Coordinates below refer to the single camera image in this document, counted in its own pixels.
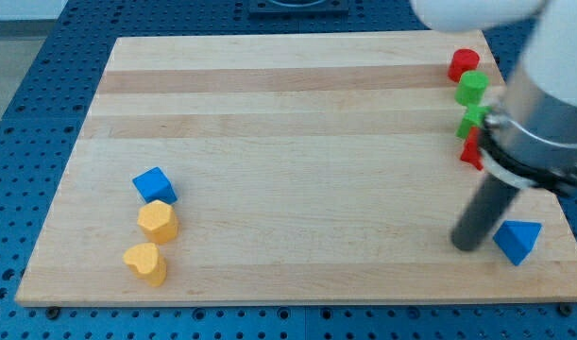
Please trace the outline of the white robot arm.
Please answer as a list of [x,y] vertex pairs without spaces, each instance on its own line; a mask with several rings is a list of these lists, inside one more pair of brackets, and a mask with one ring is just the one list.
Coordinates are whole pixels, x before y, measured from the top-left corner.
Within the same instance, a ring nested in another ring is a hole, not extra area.
[[560,196],[577,189],[577,0],[412,0],[428,28],[488,29],[535,17],[482,146],[491,173]]

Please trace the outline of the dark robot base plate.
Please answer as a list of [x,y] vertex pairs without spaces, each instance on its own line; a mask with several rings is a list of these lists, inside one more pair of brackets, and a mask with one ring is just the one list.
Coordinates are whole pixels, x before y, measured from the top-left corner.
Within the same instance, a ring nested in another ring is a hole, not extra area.
[[343,14],[349,11],[349,0],[249,0],[250,16]]

